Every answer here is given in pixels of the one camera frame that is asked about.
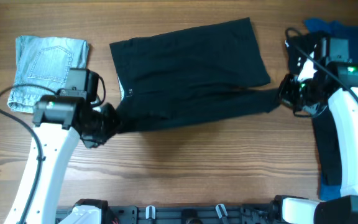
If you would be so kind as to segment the black shorts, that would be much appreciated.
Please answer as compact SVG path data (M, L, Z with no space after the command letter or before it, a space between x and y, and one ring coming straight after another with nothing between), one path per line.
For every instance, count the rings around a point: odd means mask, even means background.
M269 113L277 92L249 18L110 44L120 133Z

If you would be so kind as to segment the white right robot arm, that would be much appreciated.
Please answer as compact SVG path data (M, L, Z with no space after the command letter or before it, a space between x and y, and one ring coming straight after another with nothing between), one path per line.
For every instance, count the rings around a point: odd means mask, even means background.
M339 198L317 202L282 197L275 218L286 223L358 223L358 65L331 62L316 70L306 66L300 75L288 74L279 99L294 110L320 108L331 112L341 160Z

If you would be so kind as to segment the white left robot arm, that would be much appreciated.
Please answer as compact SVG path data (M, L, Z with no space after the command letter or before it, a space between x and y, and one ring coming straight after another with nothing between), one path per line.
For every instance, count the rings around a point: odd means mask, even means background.
M114 107L82 97L44 95L35 104L32 144L6 223L54 223L68 162L79 142L98 147L119 126Z

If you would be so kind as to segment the black garment in pile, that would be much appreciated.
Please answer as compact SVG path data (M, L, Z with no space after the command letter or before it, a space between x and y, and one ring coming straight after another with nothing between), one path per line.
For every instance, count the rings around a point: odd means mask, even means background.
M299 75L306 62L306 57L299 53L296 47L310 54L314 50L314 46L328 35L323 31L317 31L287 38L285 45L290 73ZM327 186L340 187L342 183L341 157L332 113L329 109L325 109L322 114L312 119L312 124L321 164L321 183Z

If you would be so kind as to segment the blue garment in pile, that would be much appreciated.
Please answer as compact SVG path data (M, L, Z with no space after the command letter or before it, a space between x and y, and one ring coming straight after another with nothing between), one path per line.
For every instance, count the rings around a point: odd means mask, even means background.
M349 56L353 62L358 63L358 27L345 26L338 21L326 22L322 19L311 18L304 21L310 33L323 31L333 37L349 41ZM323 185L320 180L319 198L321 200L334 200L341 196L340 187Z

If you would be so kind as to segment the folded light blue jeans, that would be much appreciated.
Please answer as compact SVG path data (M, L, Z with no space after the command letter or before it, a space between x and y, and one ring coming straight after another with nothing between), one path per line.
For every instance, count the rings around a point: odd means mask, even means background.
M15 85L7 105L11 111L32 113L33 107L49 91L31 87L39 85L57 91L65 86L72 68L85 68L89 45L86 40L66 37L21 35L16 38Z

